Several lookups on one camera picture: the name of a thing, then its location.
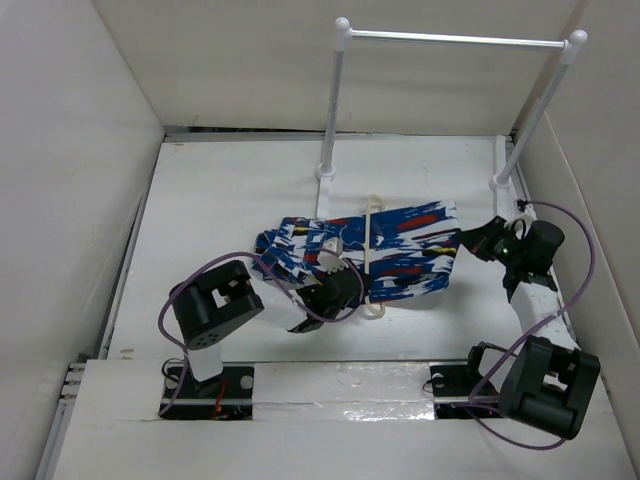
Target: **blue patterned cloth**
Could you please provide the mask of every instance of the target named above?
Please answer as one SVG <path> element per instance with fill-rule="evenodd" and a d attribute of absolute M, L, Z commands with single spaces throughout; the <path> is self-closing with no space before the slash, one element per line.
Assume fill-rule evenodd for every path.
<path fill-rule="evenodd" d="M 374 303 L 442 290 L 458 251 L 459 231 L 451 200 L 371 214 L 370 291 Z M 315 220 L 287 217 L 277 230 L 256 238 L 255 251 L 281 280 L 294 288 L 322 283 L 326 274 L 317 258 L 322 245 L 343 241 L 343 257 L 364 271 L 365 216 Z M 253 268 L 264 275 L 254 263 Z"/>

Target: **robotic arm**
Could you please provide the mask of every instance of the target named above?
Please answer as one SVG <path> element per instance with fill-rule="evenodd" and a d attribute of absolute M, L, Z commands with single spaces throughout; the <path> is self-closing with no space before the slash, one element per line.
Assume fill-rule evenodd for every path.
<path fill-rule="evenodd" d="M 518 238 L 514 226 L 495 217 L 483 227 L 460 232 L 459 239 L 479 259 L 497 260 L 506 267 L 507 300 L 526 332 L 558 310 L 558 289 L 549 270 L 564 234 L 555 225 L 536 220 L 528 232 L 523 227 Z M 483 352 L 481 344 L 469 354 L 470 371 L 477 376 Z M 562 318 L 555 318 L 525 341 L 503 382 L 500 414 L 573 439 L 582 426 L 599 373 L 598 358 L 582 352 Z"/>

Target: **screw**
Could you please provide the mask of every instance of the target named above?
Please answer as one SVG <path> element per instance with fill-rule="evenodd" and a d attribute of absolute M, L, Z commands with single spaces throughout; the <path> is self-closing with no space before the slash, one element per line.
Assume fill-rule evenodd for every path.
<path fill-rule="evenodd" d="M 441 373 L 434 373 L 431 375 L 431 384 L 433 385 L 433 388 L 444 387 L 444 375 Z"/>
<path fill-rule="evenodd" d="M 253 377 L 251 375 L 245 375 L 240 379 L 240 387 L 244 390 L 253 388 Z"/>

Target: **purple cable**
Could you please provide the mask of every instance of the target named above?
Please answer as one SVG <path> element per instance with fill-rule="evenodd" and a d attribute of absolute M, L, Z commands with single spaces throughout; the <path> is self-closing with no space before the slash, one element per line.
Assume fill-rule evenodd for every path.
<path fill-rule="evenodd" d="M 552 443 L 550 445 L 527 445 L 526 443 L 520 443 L 520 442 L 517 442 L 515 440 L 511 440 L 509 437 L 505 437 L 500 432 L 497 432 L 496 430 L 491 428 L 489 425 L 484 423 L 482 420 L 480 420 L 471 411 L 472 408 L 482 408 L 483 410 L 489 410 L 490 412 L 497 413 L 498 415 L 500 415 L 500 411 L 497 408 L 489 407 L 488 405 L 475 404 L 475 403 L 454 403 L 453 406 L 454 407 L 463 408 L 464 411 L 467 412 L 467 414 L 469 414 L 469 416 L 471 418 L 473 418 L 476 422 L 478 422 L 480 424 L 480 426 L 482 426 L 482 428 L 487 430 L 489 433 L 495 435 L 500 440 L 503 440 L 503 441 L 515 446 L 515 447 L 520 447 L 520 448 L 525 448 L 527 450 L 535 450 L 535 451 L 538 451 L 538 452 L 543 452 L 545 450 L 553 450 L 554 448 L 558 448 L 560 445 L 562 445 L 566 441 L 564 438 L 561 438 L 557 442 Z"/>
<path fill-rule="evenodd" d="M 567 302 L 557 312 L 552 313 L 548 317 L 543 318 L 538 323 L 536 323 L 533 327 L 531 327 L 529 330 L 524 332 L 522 334 L 522 336 L 520 338 L 518 338 L 513 343 L 513 345 L 511 345 L 507 349 L 506 352 L 504 352 L 502 357 L 500 357 L 500 359 L 496 362 L 496 364 L 493 367 L 491 367 L 491 369 L 487 372 L 487 374 L 484 377 L 482 377 L 482 379 L 473 388 L 473 390 L 471 391 L 471 394 L 469 395 L 469 402 L 472 403 L 472 404 L 474 403 L 475 398 L 478 396 L 478 393 L 480 393 L 480 390 L 482 390 L 482 387 L 484 387 L 487 384 L 489 379 L 495 375 L 495 373 L 500 369 L 500 367 L 502 367 L 502 365 L 504 365 L 504 363 L 509 359 L 509 357 L 515 353 L 515 351 L 518 349 L 518 347 L 525 342 L 527 337 L 529 337 L 530 335 L 533 335 L 535 332 L 540 330 L 542 327 L 544 327 L 545 325 L 548 325 L 552 320 L 555 320 L 560 315 L 564 314 L 567 310 L 569 310 L 571 307 L 573 307 L 576 304 L 576 302 L 580 299 L 580 297 L 582 297 L 582 294 L 584 293 L 584 291 L 589 286 L 589 283 L 591 283 L 591 277 L 593 277 L 593 270 L 595 269 L 595 264 L 596 264 L 596 249 L 595 249 L 595 246 L 593 245 L 593 239 L 591 238 L 591 234 L 589 233 L 589 229 L 584 224 L 584 222 L 582 220 L 580 220 L 573 212 L 567 210 L 564 207 L 561 207 L 560 205 L 556 205 L 556 204 L 548 203 L 548 202 L 537 201 L 537 200 L 527 200 L 526 203 L 527 204 L 531 204 L 531 205 L 541 205 L 541 206 L 544 206 L 544 207 L 555 208 L 556 210 L 559 210 L 562 213 L 564 213 L 564 214 L 568 215 L 569 217 L 571 217 L 580 226 L 580 228 L 582 229 L 582 232 L 584 233 L 584 236 L 587 239 L 587 243 L 589 244 L 589 257 L 590 257 L 589 258 L 589 271 L 587 272 L 587 276 L 585 277 L 584 282 L 582 282 L 582 285 L 580 286 L 580 288 L 578 289 L 576 294 L 573 296 L 573 298 L 569 302 Z"/>
<path fill-rule="evenodd" d="M 336 254 L 335 252 L 332 252 L 331 250 L 322 249 L 322 251 L 323 252 L 327 252 L 327 253 L 329 253 L 331 255 L 335 255 L 336 257 L 338 257 L 338 254 Z M 177 338 L 172 336 L 169 332 L 167 332 L 167 329 L 164 328 L 164 317 L 167 314 L 167 311 L 169 310 L 171 305 L 173 305 L 173 302 L 176 301 L 178 296 L 182 292 L 184 292 L 184 290 L 189 285 L 191 285 L 191 283 L 193 283 L 195 281 L 195 279 L 198 278 L 199 275 L 202 275 L 204 272 L 206 272 L 207 270 L 209 270 L 210 268 L 216 266 L 219 263 L 222 263 L 222 262 L 224 262 L 226 260 L 231 260 L 232 258 L 238 258 L 238 257 L 250 258 L 251 260 L 255 261 L 260 266 L 260 268 L 262 268 L 262 270 L 265 272 L 265 274 L 267 276 L 271 277 L 271 279 L 275 282 L 275 284 L 278 287 L 278 289 L 282 293 L 284 293 L 287 296 L 287 298 L 289 298 L 289 300 L 294 302 L 301 310 L 306 312 L 307 315 L 309 315 L 311 318 L 313 318 L 315 320 L 319 320 L 319 321 L 325 322 L 325 323 L 337 323 L 337 322 L 341 322 L 341 321 L 346 320 L 347 318 L 351 317 L 357 310 L 357 309 L 354 308 L 350 312 L 348 312 L 348 313 L 346 313 L 343 316 L 338 317 L 338 318 L 324 318 L 324 317 L 321 317 L 320 315 L 318 315 L 318 314 L 314 313 L 312 310 L 310 310 L 300 300 L 295 298 L 293 296 L 293 294 L 291 292 L 289 292 L 289 290 L 287 290 L 287 287 L 284 285 L 284 283 L 282 283 L 282 281 L 273 274 L 273 272 L 267 266 L 267 264 L 265 264 L 262 261 L 262 259 L 260 259 L 260 257 L 258 255 L 256 255 L 255 253 L 232 252 L 232 253 L 227 253 L 226 255 L 222 255 L 222 256 L 220 256 L 218 258 L 215 258 L 215 259 L 211 260 L 210 262 L 207 262 L 202 267 L 200 267 L 198 270 L 193 272 L 189 276 L 189 278 L 187 278 L 175 290 L 173 290 L 173 292 L 171 292 L 171 294 L 169 295 L 169 298 L 167 299 L 167 301 L 164 303 L 164 305 L 160 309 L 160 314 L 158 315 L 158 330 L 160 330 L 160 333 L 162 334 L 162 336 L 164 338 L 166 338 L 171 343 L 173 343 L 173 344 L 177 345 L 178 347 L 180 347 L 180 349 L 182 350 L 182 353 L 184 354 L 184 365 L 182 366 L 182 372 L 180 373 L 180 378 L 178 379 L 178 384 L 176 385 L 176 388 L 175 388 L 175 390 L 173 392 L 173 395 L 171 396 L 171 399 L 169 400 L 169 402 L 162 408 L 162 410 L 160 410 L 158 412 L 159 416 L 164 415 L 173 406 L 173 404 L 175 403 L 176 399 L 178 398 L 178 395 L 180 394 L 180 390 L 182 389 L 182 385 L 184 384 L 185 378 L 187 377 L 187 369 L 189 367 L 189 352 L 187 351 L 187 347 L 185 346 L 184 343 L 182 343 L 180 340 L 178 340 Z M 360 276 L 360 272 L 353 265 L 353 263 L 351 263 L 350 261 L 345 260 L 344 262 L 347 264 L 347 266 L 351 270 L 353 270 L 353 272 L 356 274 L 356 276 L 358 278 L 358 282 L 360 284 L 360 302 L 362 302 L 362 299 L 364 298 L 364 282 L 362 281 L 362 277 Z"/>

